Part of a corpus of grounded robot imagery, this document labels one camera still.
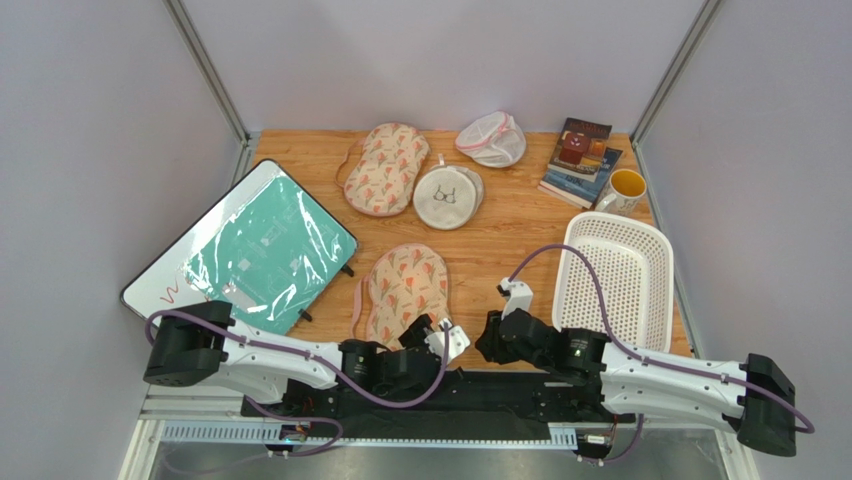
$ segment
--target book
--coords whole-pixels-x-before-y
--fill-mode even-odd
[[[548,168],[544,178],[539,182],[539,190],[544,189],[542,191],[545,191],[545,193],[559,196],[561,199],[578,207],[590,208],[595,203],[595,200],[597,200],[601,190],[606,186],[606,182],[609,180],[610,175],[612,175],[615,164],[618,163],[621,154],[621,150],[606,148],[604,150],[603,162],[595,176],[595,180],[592,182]]]
[[[567,196],[565,196],[565,195],[564,195],[564,194],[563,194],[563,193],[562,193],[559,189],[557,189],[556,187],[551,187],[550,185],[547,185],[547,184],[545,184],[545,183],[539,183],[539,184],[538,184],[538,189],[539,189],[540,191],[542,191],[542,192],[544,192],[544,193],[546,193],[546,194],[550,195],[551,197],[558,198],[559,200],[562,200],[562,201],[563,201],[563,202],[565,202],[565,203],[569,203],[569,204],[571,204],[571,205],[573,205],[573,206],[575,206],[575,207],[577,207],[577,208],[583,208],[583,206],[582,206],[582,205],[580,205],[580,204],[578,204],[578,203],[574,203],[574,202],[572,202],[570,198],[568,198]]]
[[[556,142],[548,168],[567,174],[592,176],[597,174],[606,152],[606,141],[612,125],[565,119],[562,133]]]

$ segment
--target white mug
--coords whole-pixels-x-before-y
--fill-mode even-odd
[[[612,172],[609,181],[606,183],[606,188],[598,197],[595,211],[626,217],[636,208],[647,189],[642,175],[633,170],[616,170]]]

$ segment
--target metal floor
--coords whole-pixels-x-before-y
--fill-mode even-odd
[[[633,432],[619,432],[615,451],[630,442]],[[264,452],[260,445],[161,443],[151,479],[185,479],[163,468],[168,455],[180,469],[216,468]],[[727,479],[711,430],[646,430],[638,447],[623,462],[604,468],[580,464],[572,452],[542,450],[463,450],[427,448],[347,447],[315,457],[262,459],[205,479]]]

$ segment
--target white wall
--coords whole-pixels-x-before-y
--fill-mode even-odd
[[[769,355],[816,423],[762,478],[848,478],[852,3],[729,0],[643,154],[708,357]]]
[[[3,2],[0,45],[0,477],[115,478],[148,354],[119,290],[236,143],[158,0]]]
[[[701,0],[187,0],[250,130],[631,130]]]

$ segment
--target round mesh bag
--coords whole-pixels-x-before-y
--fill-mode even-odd
[[[456,148],[480,165],[514,165],[527,149],[524,132],[506,112],[494,112],[470,124],[456,137]]]
[[[454,230],[473,217],[484,196],[479,174],[464,167],[439,165],[414,188],[414,210],[426,225]]]

